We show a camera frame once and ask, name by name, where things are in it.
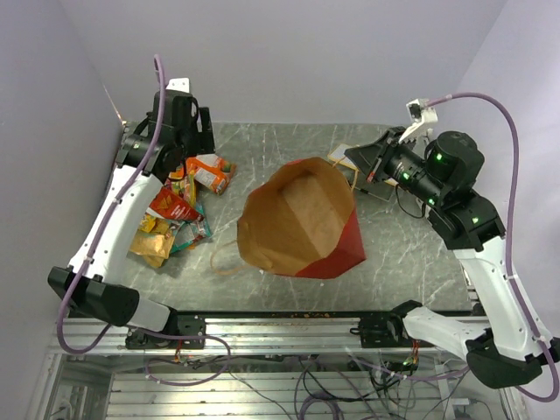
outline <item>open bag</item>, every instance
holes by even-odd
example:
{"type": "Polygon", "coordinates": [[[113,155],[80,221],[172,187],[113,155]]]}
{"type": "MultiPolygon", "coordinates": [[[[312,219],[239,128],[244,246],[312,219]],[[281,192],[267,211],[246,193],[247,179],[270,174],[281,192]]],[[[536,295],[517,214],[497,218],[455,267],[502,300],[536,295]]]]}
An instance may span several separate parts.
{"type": "Polygon", "coordinates": [[[366,259],[352,190],[320,157],[285,164],[248,196],[237,246],[283,276],[335,278],[366,259]]]}

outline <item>bag handle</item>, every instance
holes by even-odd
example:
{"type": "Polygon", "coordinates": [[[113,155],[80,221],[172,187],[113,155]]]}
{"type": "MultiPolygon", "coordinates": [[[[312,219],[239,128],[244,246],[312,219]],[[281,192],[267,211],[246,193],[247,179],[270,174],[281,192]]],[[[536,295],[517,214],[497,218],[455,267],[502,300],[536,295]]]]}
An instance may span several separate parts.
{"type": "Polygon", "coordinates": [[[239,266],[234,267],[232,269],[217,269],[216,268],[216,266],[214,264],[214,258],[216,257],[216,255],[220,251],[222,251],[224,248],[229,247],[230,245],[233,245],[234,243],[237,243],[237,240],[233,240],[233,241],[230,241],[228,243],[224,243],[223,245],[216,248],[214,250],[214,252],[212,253],[212,255],[210,255],[210,268],[212,269],[212,271],[214,273],[219,274],[220,276],[231,276],[232,274],[238,273],[239,271],[248,269],[250,267],[250,265],[248,265],[248,264],[242,264],[242,265],[239,265],[239,266]]]}
{"type": "MultiPolygon", "coordinates": [[[[341,157],[339,160],[337,160],[336,162],[334,162],[334,164],[332,164],[333,168],[336,168],[340,162],[342,162],[344,160],[346,156],[341,157]]],[[[352,181],[352,185],[350,185],[350,191],[353,191],[354,188],[356,187],[356,184],[358,184],[358,170],[355,169],[353,172],[353,181],[352,181]]]]}

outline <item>table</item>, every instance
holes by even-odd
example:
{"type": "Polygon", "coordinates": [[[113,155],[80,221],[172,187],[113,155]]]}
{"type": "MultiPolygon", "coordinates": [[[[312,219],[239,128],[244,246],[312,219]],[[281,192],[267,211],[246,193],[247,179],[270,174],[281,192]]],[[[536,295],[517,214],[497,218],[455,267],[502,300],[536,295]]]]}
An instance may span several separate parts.
{"type": "MultiPolygon", "coordinates": [[[[281,165],[299,158],[326,157],[337,144],[367,144],[387,128],[358,124],[214,123],[217,153],[238,164],[220,197],[200,199],[213,237],[192,250],[172,255],[160,269],[129,254],[122,284],[178,310],[207,311],[365,311],[388,310],[415,299],[435,310],[470,310],[459,262],[447,251],[427,220],[416,220],[396,204],[356,192],[367,260],[331,280],[274,276],[245,269],[215,274],[210,255],[236,237],[236,221],[247,195],[281,165]]],[[[414,199],[400,192],[410,211],[414,199]]],[[[223,267],[241,263],[236,246],[216,257],[223,267]]]]}

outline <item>white wall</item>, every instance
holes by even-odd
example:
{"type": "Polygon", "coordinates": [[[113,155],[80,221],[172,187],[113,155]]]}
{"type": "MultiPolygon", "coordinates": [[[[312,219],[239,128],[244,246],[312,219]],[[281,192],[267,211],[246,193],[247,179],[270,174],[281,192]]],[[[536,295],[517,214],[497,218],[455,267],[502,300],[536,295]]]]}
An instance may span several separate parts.
{"type": "Polygon", "coordinates": [[[124,118],[154,52],[215,121],[404,123],[458,84],[505,0],[60,0],[124,118]]]}
{"type": "Polygon", "coordinates": [[[1,418],[25,418],[60,301],[46,277],[86,236],[120,129],[58,2],[0,2],[1,418]]]}
{"type": "MultiPolygon", "coordinates": [[[[514,225],[514,263],[542,320],[560,335],[560,3],[509,0],[458,91],[494,96],[512,113],[521,166],[514,225]]],[[[505,218],[511,176],[508,126],[491,105],[456,100],[439,106],[448,129],[463,130],[486,155],[477,189],[505,218]]],[[[550,374],[529,387],[551,389],[550,374]]],[[[558,418],[560,400],[532,403],[533,418],[558,418]]]]}

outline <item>marble surface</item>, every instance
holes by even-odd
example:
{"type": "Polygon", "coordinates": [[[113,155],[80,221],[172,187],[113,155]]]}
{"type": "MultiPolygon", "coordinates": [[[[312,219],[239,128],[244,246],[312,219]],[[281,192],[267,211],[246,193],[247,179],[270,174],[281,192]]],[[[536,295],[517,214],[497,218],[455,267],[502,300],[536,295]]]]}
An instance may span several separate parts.
{"type": "MultiPolygon", "coordinates": [[[[171,256],[160,269],[129,253],[122,283],[143,296],[179,310],[388,310],[408,299],[432,309],[470,310],[458,261],[447,251],[427,220],[403,213],[394,195],[383,201],[356,192],[360,230],[367,260],[332,280],[289,278],[245,269],[220,276],[210,269],[210,255],[236,237],[236,221],[250,191],[266,182],[281,165],[299,158],[326,157],[337,144],[366,144],[384,130],[355,124],[215,123],[217,153],[238,164],[229,188],[220,197],[200,199],[213,237],[193,250],[171,256]]],[[[416,210],[401,192],[402,204],[416,210]]],[[[242,263],[236,246],[224,248],[222,268],[242,263]]]]}

